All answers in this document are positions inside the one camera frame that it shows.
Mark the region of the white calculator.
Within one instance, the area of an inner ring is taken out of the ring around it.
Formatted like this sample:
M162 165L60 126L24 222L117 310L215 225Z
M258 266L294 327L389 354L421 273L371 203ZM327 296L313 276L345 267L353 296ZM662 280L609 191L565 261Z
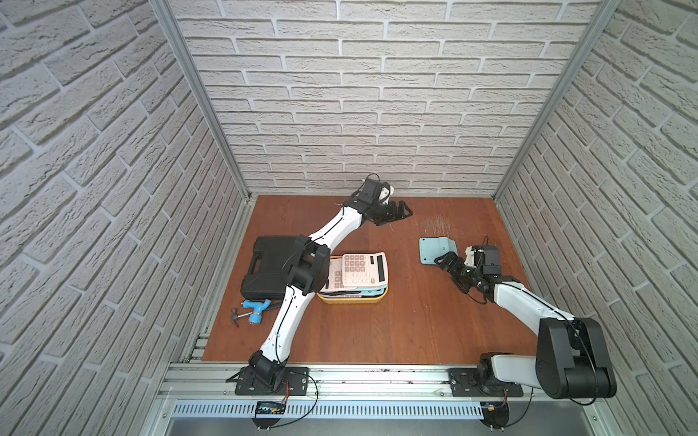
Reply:
M342 279L345 287L380 287L388 284L385 253L344 254Z
M343 279L343 259L333 257L329 263L328 277L322 292L342 292L346 287Z

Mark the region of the yellow storage box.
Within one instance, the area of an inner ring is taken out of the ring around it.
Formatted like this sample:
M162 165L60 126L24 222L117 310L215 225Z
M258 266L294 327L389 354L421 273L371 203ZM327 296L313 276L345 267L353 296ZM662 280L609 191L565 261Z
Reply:
M387 294L387 291L381 297L378 298L328 298L325 296L321 296L322 291L319 292L317 296L327 304L371 304L380 302Z

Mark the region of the white calculator front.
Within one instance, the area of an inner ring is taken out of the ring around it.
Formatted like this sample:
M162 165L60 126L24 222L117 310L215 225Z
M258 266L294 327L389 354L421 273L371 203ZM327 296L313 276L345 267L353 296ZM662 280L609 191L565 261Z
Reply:
M343 259L333 257L329 263L328 277L322 292L342 292L346 287L343 279Z

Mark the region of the grey blue calculator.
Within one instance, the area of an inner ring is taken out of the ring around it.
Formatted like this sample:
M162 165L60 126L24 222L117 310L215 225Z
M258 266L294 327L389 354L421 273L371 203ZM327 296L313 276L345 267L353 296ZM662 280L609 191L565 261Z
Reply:
M387 291L386 286L356 286L336 289L327 288L321 296L328 298L378 298Z

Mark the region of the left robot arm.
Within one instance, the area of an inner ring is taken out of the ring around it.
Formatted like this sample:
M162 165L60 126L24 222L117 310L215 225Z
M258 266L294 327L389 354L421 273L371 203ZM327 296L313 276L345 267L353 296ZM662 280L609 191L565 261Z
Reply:
M264 385L277 389L284 380L285 365L307 306L325 287L331 254L343 239L365 222L377 226L409 218L414 212L404 201L348 200L325 226L294 241L294 252L282 267L285 297L276 320L248 366Z

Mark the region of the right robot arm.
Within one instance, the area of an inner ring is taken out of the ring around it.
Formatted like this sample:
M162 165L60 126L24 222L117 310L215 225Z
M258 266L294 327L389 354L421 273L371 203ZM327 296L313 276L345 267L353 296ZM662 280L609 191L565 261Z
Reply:
M614 367L600 323L575 317L503 275L493 246L472 246L465 258L448 252L434 263L450 274L463 294L480 292L485 303L507 310L536 335L534 356L481 355L472 384L483 394L505 395L517 384L581 405L616 395Z

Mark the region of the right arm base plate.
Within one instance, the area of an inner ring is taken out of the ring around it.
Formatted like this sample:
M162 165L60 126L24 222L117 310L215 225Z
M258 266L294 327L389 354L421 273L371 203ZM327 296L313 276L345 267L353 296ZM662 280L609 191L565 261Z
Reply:
M500 398L524 396L520 384L499 381L476 367L456 367L447 370L449 385L454 397Z

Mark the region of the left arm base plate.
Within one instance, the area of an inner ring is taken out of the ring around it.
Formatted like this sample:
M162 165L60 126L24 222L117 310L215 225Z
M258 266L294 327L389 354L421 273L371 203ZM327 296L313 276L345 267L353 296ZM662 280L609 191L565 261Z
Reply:
M309 368L285 367L281 374L274 375L272 381L267 383L252 368L244 367L226 382L236 385L234 393L238 396L305 396L310 382Z

